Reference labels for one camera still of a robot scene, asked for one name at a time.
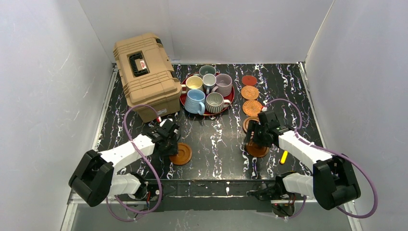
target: wooden coaster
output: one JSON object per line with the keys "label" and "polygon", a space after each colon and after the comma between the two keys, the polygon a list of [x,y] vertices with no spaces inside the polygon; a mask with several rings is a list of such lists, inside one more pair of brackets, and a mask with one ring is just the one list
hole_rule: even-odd
{"label": "wooden coaster", "polygon": [[259,96],[259,91],[256,87],[245,86],[241,89],[241,95],[247,100],[256,100]]}
{"label": "wooden coaster", "polygon": [[247,130],[248,130],[249,121],[251,121],[251,120],[255,120],[256,122],[259,122],[259,118],[258,118],[258,117],[248,117],[248,118],[246,118],[246,119],[243,121],[243,125],[242,125],[243,131],[244,131],[245,133],[246,133]]}
{"label": "wooden coaster", "polygon": [[262,104],[255,100],[248,100],[243,103],[242,110],[248,116],[258,117],[258,113],[262,110]]}
{"label": "wooden coaster", "polygon": [[175,165],[185,165],[191,160],[191,147],[186,143],[178,143],[178,148],[178,153],[176,155],[169,156],[170,161]]}
{"label": "wooden coaster", "polygon": [[254,143],[252,140],[249,141],[245,145],[246,151],[253,157],[256,158],[261,158],[264,157],[268,154],[269,148],[268,147],[259,147],[256,143]]}
{"label": "wooden coaster", "polygon": [[246,86],[255,86],[258,80],[254,76],[244,76],[242,77],[242,83]]}

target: gray wall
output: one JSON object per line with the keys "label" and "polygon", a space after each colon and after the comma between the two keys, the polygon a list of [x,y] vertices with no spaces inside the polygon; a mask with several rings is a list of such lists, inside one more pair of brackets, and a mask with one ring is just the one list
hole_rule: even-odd
{"label": "gray wall", "polygon": [[116,41],[156,33],[183,63],[295,63],[332,0],[79,0],[112,62]]}
{"label": "gray wall", "polygon": [[[379,208],[364,230],[407,230],[408,2],[338,0],[306,59],[323,138],[368,171]],[[357,212],[371,209],[360,176]]]}
{"label": "gray wall", "polygon": [[0,0],[0,15],[1,230],[59,230],[112,65],[76,0]]}

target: black marble surface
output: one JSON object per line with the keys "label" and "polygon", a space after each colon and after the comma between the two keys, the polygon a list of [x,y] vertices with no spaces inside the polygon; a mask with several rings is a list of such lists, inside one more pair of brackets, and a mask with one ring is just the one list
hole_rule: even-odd
{"label": "black marble surface", "polygon": [[[174,65],[174,70],[182,81],[189,74],[197,72],[201,66]],[[272,99],[284,98],[296,103],[302,112],[304,122],[299,133],[321,146],[319,132],[297,64],[218,64],[214,66],[220,73],[229,74],[232,77],[235,99],[229,110],[221,115],[208,117],[190,115],[183,108],[175,114],[181,130],[180,142],[190,145],[193,151],[192,159],[184,166],[176,166],[168,157],[149,156],[148,159],[159,176],[162,179],[173,180],[273,179],[276,175],[290,170],[310,175],[310,170],[291,155],[284,165],[280,165],[279,160],[283,150],[273,147],[265,157],[255,158],[249,155],[242,145],[245,137],[242,123],[247,115],[242,111],[245,99],[240,94],[241,88],[244,87],[241,78],[245,75],[253,75],[258,79],[256,85],[260,91],[258,101],[265,104]],[[127,142],[123,129],[123,117],[127,109],[128,105],[118,75],[100,134],[98,151],[108,150]],[[281,123],[293,127],[299,123],[296,110],[288,103],[269,106],[269,110],[272,109]],[[148,126],[156,125],[156,122],[143,124],[137,113],[129,115],[128,123],[131,125],[133,137]],[[147,179],[154,179],[151,170],[143,160],[132,163],[120,173],[131,171],[138,172]]]}

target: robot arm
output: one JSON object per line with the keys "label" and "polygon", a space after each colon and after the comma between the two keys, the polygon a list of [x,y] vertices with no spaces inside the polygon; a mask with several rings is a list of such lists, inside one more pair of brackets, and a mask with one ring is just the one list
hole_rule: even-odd
{"label": "robot arm", "polygon": [[[159,127],[150,128],[132,142],[145,156],[153,153],[176,154],[177,131],[179,126],[171,120],[164,120]],[[74,171],[69,186],[91,207],[100,204],[107,196],[129,194],[143,198],[146,194],[144,179],[137,173],[117,175],[125,166],[140,159],[132,142],[128,141],[113,149],[84,154]]]}
{"label": "robot arm", "polygon": [[360,197],[360,188],[351,163],[301,142],[299,139],[305,139],[301,136],[297,138],[291,127],[281,125],[271,111],[261,112],[258,117],[259,123],[250,121],[245,142],[252,139],[264,147],[274,144],[287,150],[313,171],[313,176],[295,172],[281,174],[276,177],[273,187],[264,192],[275,196],[300,193],[316,198],[327,210]]}

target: mug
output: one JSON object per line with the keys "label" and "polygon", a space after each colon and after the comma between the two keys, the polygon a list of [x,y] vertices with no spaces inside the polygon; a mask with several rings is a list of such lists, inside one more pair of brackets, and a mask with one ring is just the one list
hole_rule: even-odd
{"label": "mug", "polygon": [[203,80],[199,76],[190,76],[186,80],[186,84],[182,84],[181,88],[186,88],[186,90],[183,90],[181,94],[186,94],[192,89],[197,89],[197,90],[204,90],[203,89]]}
{"label": "mug", "polygon": [[216,86],[211,92],[218,92],[223,97],[227,97],[232,91],[232,78],[227,74],[219,74],[216,77]]}
{"label": "mug", "polygon": [[210,93],[210,90],[216,85],[216,76],[213,74],[206,74],[203,76],[203,86],[206,94]]}
{"label": "mug", "polygon": [[193,114],[203,115],[205,111],[205,94],[201,90],[192,89],[187,92],[184,108]]}
{"label": "mug", "polygon": [[224,100],[224,97],[220,93],[210,93],[207,95],[205,100],[205,108],[211,113],[219,113],[222,109],[228,107],[231,104],[231,101]]}
{"label": "mug", "polygon": [[204,77],[206,74],[213,74],[216,75],[217,70],[215,67],[210,66],[210,65],[205,65],[200,67],[200,70],[198,71],[198,73],[200,74],[201,78]]}

